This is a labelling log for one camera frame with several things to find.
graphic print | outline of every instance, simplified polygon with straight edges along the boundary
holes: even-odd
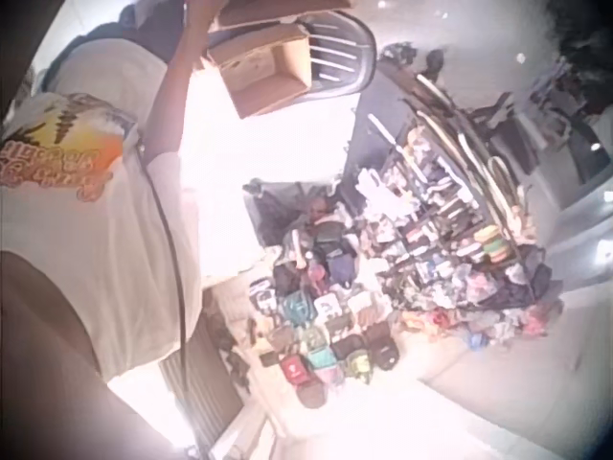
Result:
[[[77,199],[95,201],[133,127],[127,115],[103,101],[82,94],[58,97],[3,142],[0,186],[72,188]]]

person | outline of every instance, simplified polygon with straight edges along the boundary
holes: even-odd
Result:
[[[81,45],[3,133],[8,458],[183,458],[106,383],[178,348],[180,297],[187,336],[200,314],[196,210],[177,152],[193,68],[224,3],[187,1],[168,66],[129,40]]]

chair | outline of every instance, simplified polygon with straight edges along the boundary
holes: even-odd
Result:
[[[375,75],[376,41],[359,19],[342,11],[300,16],[310,33],[313,84],[294,104],[359,93]]]

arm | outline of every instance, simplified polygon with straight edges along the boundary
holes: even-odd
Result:
[[[224,0],[187,1],[187,24],[153,102],[143,137],[146,165],[161,153],[179,150],[193,65],[201,59],[209,28],[224,4]]]

hand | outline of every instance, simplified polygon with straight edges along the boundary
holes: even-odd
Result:
[[[228,0],[186,0],[183,39],[189,53],[201,57],[209,41],[209,29]]]
[[[205,35],[229,0],[186,0],[186,30]]]

